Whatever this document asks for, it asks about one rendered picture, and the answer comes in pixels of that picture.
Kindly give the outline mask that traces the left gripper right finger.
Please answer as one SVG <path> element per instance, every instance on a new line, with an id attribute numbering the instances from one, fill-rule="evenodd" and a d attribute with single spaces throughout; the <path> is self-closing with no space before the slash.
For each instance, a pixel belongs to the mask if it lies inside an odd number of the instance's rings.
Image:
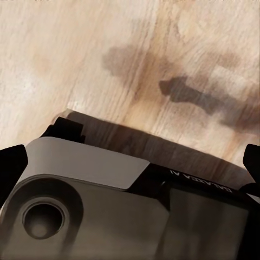
<path id="1" fill-rule="evenodd" d="M 243 165 L 260 187 L 260 146 L 247 144 Z"/>

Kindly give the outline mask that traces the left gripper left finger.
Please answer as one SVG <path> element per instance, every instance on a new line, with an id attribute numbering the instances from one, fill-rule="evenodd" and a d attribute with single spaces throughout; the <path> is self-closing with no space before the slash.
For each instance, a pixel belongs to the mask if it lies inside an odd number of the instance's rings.
<path id="1" fill-rule="evenodd" d="M 0 150 L 0 210 L 28 164 L 23 144 Z"/>

